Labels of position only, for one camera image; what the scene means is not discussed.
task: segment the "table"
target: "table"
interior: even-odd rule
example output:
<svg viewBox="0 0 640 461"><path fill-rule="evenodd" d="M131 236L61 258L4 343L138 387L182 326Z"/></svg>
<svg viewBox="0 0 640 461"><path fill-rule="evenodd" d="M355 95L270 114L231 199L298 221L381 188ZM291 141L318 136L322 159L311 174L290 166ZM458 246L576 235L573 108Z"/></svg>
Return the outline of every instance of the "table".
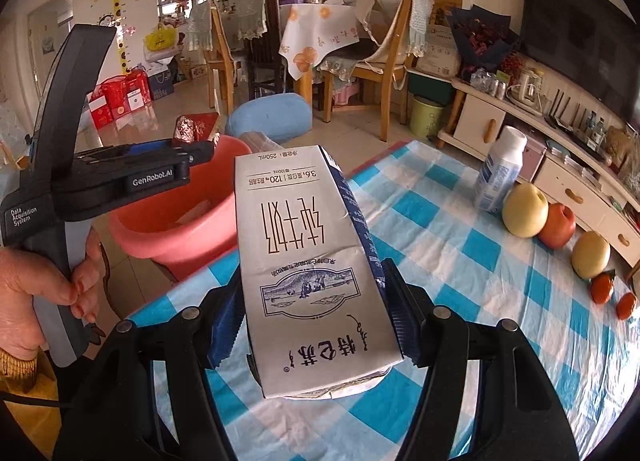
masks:
<svg viewBox="0 0 640 461"><path fill-rule="evenodd" d="M280 6L279 53L287 60L296 92L309 105L313 68L331 51L360 39L354 11L353 6L335 4Z"/></svg>
<svg viewBox="0 0 640 461"><path fill-rule="evenodd" d="M638 383L639 320L618 321L624 292L591 303L586 282L569 263L570 248L553 252L509 234L499 217L473 207L473 169L414 141L357 173L350 187L381 258L421 285L436 304L470 321L519 323L538 354L584 458L620 415ZM233 252L135 313L138 325L171 318L225 284L238 264ZM396 365L374 389L330 401L262 399L246 365L246 324L231 356L209 382L239 460L394 459L414 413L424 370ZM154 366L158 411L173 428L163 364ZM468 448L478 362L469 362L452 455Z"/></svg>

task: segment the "drawer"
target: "drawer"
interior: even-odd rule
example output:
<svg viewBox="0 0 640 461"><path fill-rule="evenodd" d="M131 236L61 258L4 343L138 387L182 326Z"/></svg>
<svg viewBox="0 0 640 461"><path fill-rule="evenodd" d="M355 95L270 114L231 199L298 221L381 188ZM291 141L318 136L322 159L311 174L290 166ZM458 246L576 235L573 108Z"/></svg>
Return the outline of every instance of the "drawer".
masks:
<svg viewBox="0 0 640 461"><path fill-rule="evenodd" d="M599 228L605 213L613 209L576 176L548 158L542 162L533 184L558 203L571 208L592 230Z"/></svg>
<svg viewBox="0 0 640 461"><path fill-rule="evenodd" d="M504 120L504 111L468 94L453 137L487 155Z"/></svg>
<svg viewBox="0 0 640 461"><path fill-rule="evenodd" d="M640 235L613 208L609 208L596 231L622 255L631 266L640 259Z"/></svg>

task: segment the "television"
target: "television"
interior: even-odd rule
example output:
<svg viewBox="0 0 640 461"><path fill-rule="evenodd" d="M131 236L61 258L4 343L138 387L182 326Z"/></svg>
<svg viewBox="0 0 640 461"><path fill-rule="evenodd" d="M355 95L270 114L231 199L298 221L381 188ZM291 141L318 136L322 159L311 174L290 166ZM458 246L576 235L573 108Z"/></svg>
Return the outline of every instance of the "television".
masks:
<svg viewBox="0 0 640 461"><path fill-rule="evenodd" d="M640 31L609 0L524 0L520 50L640 129Z"/></svg>

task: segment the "human hand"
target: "human hand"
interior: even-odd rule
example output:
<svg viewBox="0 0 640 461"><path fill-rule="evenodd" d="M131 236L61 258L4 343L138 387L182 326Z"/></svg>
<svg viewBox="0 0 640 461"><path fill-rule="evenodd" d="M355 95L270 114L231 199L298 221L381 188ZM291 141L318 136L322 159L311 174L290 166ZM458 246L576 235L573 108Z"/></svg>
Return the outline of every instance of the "human hand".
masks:
<svg viewBox="0 0 640 461"><path fill-rule="evenodd" d="M101 261L100 237L93 228L86 239L84 261L74 269L71 282L44 257L0 248L0 348L15 358L31 360L46 343L33 310L33 295L71 306L74 317L94 323Z"/></svg>

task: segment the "flower bouquet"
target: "flower bouquet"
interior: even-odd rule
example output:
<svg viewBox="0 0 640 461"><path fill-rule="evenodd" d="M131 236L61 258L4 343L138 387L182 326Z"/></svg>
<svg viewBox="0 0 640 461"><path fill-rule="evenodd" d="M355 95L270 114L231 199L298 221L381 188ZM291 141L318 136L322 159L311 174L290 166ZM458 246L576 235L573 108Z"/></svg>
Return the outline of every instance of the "flower bouquet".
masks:
<svg viewBox="0 0 640 461"><path fill-rule="evenodd" d="M463 78L477 68L495 71L518 45L518 35L509 29L510 16L474 5L471 9L451 8L447 20L464 63Z"/></svg>

